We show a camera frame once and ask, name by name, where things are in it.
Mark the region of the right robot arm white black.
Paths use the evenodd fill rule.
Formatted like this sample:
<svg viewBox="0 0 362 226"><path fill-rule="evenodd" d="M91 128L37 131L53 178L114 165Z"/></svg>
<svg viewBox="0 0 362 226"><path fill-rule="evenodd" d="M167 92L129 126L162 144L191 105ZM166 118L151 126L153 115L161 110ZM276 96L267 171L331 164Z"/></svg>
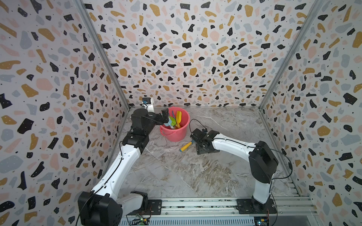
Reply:
<svg viewBox="0 0 362 226"><path fill-rule="evenodd" d="M272 179L279 162L264 141L248 143L225 136L217 131L195 129L191 139L196 143L197 154L230 153L249 163L251 174L255 179L252 200L266 204L270 198Z"/></svg>

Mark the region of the yellow shovel yellow handle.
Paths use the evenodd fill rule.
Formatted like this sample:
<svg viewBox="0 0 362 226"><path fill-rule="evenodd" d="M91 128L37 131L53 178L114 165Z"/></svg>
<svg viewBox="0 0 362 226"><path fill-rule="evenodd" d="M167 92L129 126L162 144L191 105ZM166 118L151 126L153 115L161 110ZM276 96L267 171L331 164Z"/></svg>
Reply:
<svg viewBox="0 0 362 226"><path fill-rule="evenodd" d="M177 111L175 119L176 119L176 128L180 129L182 127L181 126L181 121L182 121L182 112L181 111Z"/></svg>

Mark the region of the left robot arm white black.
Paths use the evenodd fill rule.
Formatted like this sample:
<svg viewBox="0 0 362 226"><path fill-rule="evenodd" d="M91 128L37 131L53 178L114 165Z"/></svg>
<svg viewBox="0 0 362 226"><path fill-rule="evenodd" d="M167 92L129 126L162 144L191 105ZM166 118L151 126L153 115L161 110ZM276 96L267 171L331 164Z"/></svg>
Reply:
<svg viewBox="0 0 362 226"><path fill-rule="evenodd" d="M143 211L148 205L148 195L131 192L117 203L118 194L130 169L143 153L149 135L155 126L169 121L169 110L153 112L153 107L136 109L131 115L132 125L119 143L120 151L104 177L89 192L78 197L77 226L118 226L121 219L133 211Z"/></svg>

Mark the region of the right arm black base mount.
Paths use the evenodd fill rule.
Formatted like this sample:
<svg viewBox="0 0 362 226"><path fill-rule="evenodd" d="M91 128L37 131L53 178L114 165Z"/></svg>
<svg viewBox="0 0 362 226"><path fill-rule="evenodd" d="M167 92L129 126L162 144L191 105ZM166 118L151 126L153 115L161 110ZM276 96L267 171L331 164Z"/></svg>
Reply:
<svg viewBox="0 0 362 226"><path fill-rule="evenodd" d="M273 199L269 198L262 204L252 198L242 198L236 200L236 209L239 214L276 214L277 209Z"/></svg>

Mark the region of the green trowel orange handle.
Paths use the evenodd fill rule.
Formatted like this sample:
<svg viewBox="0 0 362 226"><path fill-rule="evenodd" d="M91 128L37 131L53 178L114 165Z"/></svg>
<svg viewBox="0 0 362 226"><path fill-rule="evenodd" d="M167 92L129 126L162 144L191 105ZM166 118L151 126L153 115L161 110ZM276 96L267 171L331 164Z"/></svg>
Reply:
<svg viewBox="0 0 362 226"><path fill-rule="evenodd" d="M173 117L169 117L169 124L172 126L172 127L174 127L177 123L176 123L176 119L175 118L173 118Z"/></svg>

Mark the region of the small teal rake yellow handle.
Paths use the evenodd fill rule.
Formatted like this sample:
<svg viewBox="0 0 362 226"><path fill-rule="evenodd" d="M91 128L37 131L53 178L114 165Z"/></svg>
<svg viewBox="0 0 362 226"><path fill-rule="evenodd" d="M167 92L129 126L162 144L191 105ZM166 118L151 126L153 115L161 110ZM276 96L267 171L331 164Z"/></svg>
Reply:
<svg viewBox="0 0 362 226"><path fill-rule="evenodd" d="M189 143L187 143L186 145L184 145L182 148L180 148L180 152L185 152L186 150L188 150L192 145L194 144L194 141L190 141Z"/></svg>

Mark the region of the light blue fork white handle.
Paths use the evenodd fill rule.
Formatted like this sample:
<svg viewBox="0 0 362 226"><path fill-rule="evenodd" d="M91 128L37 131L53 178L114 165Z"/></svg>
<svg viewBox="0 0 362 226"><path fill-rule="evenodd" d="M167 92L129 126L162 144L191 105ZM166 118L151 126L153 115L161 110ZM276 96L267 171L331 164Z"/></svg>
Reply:
<svg viewBox="0 0 362 226"><path fill-rule="evenodd" d="M176 130L179 128L173 111L171 112L171 115L169 116L169 121L166 125L172 130Z"/></svg>

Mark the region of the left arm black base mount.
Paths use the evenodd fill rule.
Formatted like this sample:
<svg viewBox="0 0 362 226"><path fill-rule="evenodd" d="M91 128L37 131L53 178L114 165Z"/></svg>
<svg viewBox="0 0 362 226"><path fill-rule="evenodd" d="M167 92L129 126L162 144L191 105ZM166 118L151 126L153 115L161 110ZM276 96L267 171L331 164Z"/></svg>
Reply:
<svg viewBox="0 0 362 226"><path fill-rule="evenodd" d="M132 191L130 195L136 196L136 201L141 201L140 207L133 209L128 215L161 215L162 200L161 199L149 199L147 193Z"/></svg>

